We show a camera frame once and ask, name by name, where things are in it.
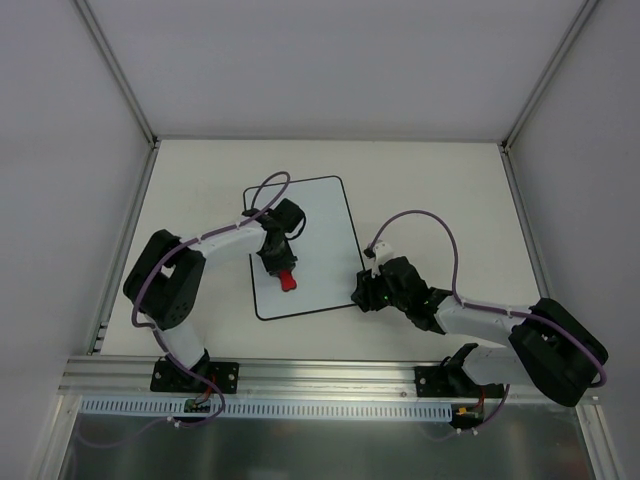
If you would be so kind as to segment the red whiteboard eraser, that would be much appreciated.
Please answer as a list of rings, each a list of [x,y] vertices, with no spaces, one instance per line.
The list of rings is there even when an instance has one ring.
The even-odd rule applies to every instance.
[[[278,273],[281,289],[283,292],[290,292],[297,288],[297,282],[290,270],[283,270]]]

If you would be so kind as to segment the white whiteboard black frame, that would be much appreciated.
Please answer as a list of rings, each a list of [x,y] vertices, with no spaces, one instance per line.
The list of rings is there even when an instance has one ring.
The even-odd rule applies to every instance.
[[[352,307],[356,274],[364,262],[342,179],[330,175],[293,181],[284,197],[301,207],[307,219],[302,235],[291,243],[299,263],[292,272],[297,288],[283,292],[259,256],[250,256],[256,316],[272,321]]]

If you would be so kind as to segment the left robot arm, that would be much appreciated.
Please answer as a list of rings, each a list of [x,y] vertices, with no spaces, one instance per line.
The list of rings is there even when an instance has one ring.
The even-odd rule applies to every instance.
[[[159,392],[209,393],[219,385],[208,351],[187,317],[193,310],[207,267],[248,255],[257,255],[266,273],[280,282],[280,289],[297,288],[293,270],[298,258],[290,242],[306,226],[304,211],[289,199],[273,209],[252,208],[239,223],[189,240],[162,229],[155,232],[125,280],[123,293],[133,313],[146,321],[132,321],[149,328],[165,353],[156,364],[159,379],[151,388]]]

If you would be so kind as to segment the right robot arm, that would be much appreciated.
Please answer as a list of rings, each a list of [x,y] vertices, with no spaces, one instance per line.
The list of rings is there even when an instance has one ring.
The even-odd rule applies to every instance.
[[[523,311],[470,302],[429,286],[401,256],[358,272],[351,299],[363,312],[393,307],[422,331],[471,337],[417,381],[419,390],[466,397],[483,387],[527,385],[573,407],[607,380],[606,348],[550,298]]]

